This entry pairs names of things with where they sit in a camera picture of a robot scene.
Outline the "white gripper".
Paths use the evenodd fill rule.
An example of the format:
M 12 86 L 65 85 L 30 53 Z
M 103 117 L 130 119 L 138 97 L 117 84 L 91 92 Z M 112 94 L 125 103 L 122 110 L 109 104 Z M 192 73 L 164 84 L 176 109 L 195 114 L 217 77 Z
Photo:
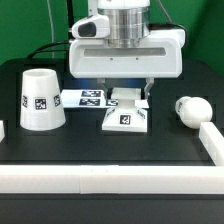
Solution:
M 69 50 L 70 73 L 76 78 L 98 78 L 105 98 L 105 78 L 146 78 L 142 99 L 148 99 L 154 78 L 181 74 L 184 43 L 182 29 L 153 30 L 136 48 L 112 48 L 106 39 L 75 40 Z

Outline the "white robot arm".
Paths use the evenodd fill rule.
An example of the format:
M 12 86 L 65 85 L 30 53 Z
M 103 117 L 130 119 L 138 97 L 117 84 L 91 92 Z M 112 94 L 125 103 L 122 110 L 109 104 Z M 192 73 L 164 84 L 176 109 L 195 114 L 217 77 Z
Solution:
M 146 98 L 156 78 L 182 73 L 186 34 L 168 23 L 152 29 L 150 0 L 88 0 L 89 16 L 71 28 L 69 69 L 76 78 L 144 78 Z

